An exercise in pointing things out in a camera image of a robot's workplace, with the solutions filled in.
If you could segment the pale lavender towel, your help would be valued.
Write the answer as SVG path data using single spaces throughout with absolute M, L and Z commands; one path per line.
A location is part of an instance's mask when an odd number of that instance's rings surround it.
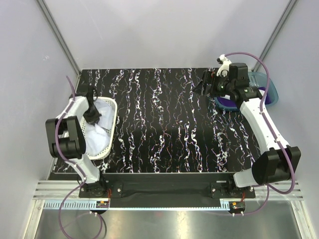
M 111 105 L 102 99 L 97 99 L 94 105 L 101 114 L 99 122 L 91 125 L 84 121 L 86 153 L 90 156 L 98 156 L 109 146 L 115 113 Z

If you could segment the purple towel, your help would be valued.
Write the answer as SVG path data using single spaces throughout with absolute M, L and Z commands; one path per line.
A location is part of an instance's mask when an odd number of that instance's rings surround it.
M 256 99 L 257 103 L 259 103 L 265 92 L 265 87 L 246 87 L 236 90 L 234 94 L 230 96 L 225 95 L 217 97 L 217 100 L 224 107 L 239 109 L 244 102 L 248 102 L 253 99 Z

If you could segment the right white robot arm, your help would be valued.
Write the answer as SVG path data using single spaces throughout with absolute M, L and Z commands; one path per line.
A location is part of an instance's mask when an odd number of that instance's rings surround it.
M 193 92 L 212 97 L 229 96 L 257 139 L 261 155 L 250 169 L 233 175 L 233 181 L 226 185 L 229 196 L 238 197 L 249 186 L 271 185 L 286 180 L 290 180 L 291 188 L 294 188 L 301 151 L 297 146 L 290 146 L 279 133 L 265 106 L 267 94 L 251 85 L 245 63 L 225 63 L 219 68 L 204 71 Z

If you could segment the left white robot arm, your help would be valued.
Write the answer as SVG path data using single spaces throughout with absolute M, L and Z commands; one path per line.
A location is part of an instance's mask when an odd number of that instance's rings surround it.
M 82 179 L 80 190 L 103 197 L 108 185 L 101 171 L 86 155 L 86 142 L 80 120 L 89 124 L 99 122 L 101 114 L 94 105 L 95 88 L 73 92 L 67 107 L 57 117 L 45 122 L 48 146 L 51 156 L 63 159 Z

